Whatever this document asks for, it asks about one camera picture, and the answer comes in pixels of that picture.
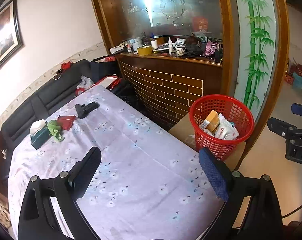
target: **green tissue box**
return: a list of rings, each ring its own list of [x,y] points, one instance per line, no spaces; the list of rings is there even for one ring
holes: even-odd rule
[[[35,135],[31,135],[31,145],[38,150],[51,137],[51,133],[47,126],[42,127]]]

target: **white bottle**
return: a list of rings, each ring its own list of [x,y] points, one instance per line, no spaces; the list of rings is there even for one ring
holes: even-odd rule
[[[169,37],[169,54],[173,54],[173,43],[171,41],[171,37]]]

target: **picture frame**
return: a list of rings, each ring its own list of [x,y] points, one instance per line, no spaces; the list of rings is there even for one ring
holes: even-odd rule
[[[17,0],[10,0],[0,9],[0,68],[22,46]]]

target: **floral tablecloth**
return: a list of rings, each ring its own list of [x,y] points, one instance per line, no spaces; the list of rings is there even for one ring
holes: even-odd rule
[[[100,107],[76,119],[64,141],[50,138],[35,150],[27,136],[15,149],[9,175],[9,211],[15,235],[20,208],[33,175],[69,171],[91,147],[102,162],[77,203],[101,239],[192,240],[210,225],[218,199],[198,162],[198,153],[102,86],[95,86],[52,114],[77,115],[75,104]],[[63,233],[72,237],[55,198]]]

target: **green bamboo decal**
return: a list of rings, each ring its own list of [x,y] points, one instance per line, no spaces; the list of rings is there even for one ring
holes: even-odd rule
[[[242,1],[244,1],[244,3],[248,3],[250,13],[250,15],[246,17],[247,19],[249,19],[248,24],[251,25],[251,53],[246,56],[250,58],[250,66],[248,69],[246,69],[248,71],[248,79],[245,89],[244,104],[249,104],[249,109],[251,109],[254,102],[257,103],[257,107],[259,106],[260,100],[255,93],[260,84],[261,79],[264,81],[264,77],[268,76],[267,72],[261,71],[261,67],[266,67],[268,69],[266,54],[263,53],[263,50],[267,45],[274,47],[274,42],[273,40],[271,40],[270,34],[265,29],[266,27],[270,28],[269,22],[272,21],[272,19],[269,16],[262,16],[264,8],[268,6],[267,2],[265,0]]]

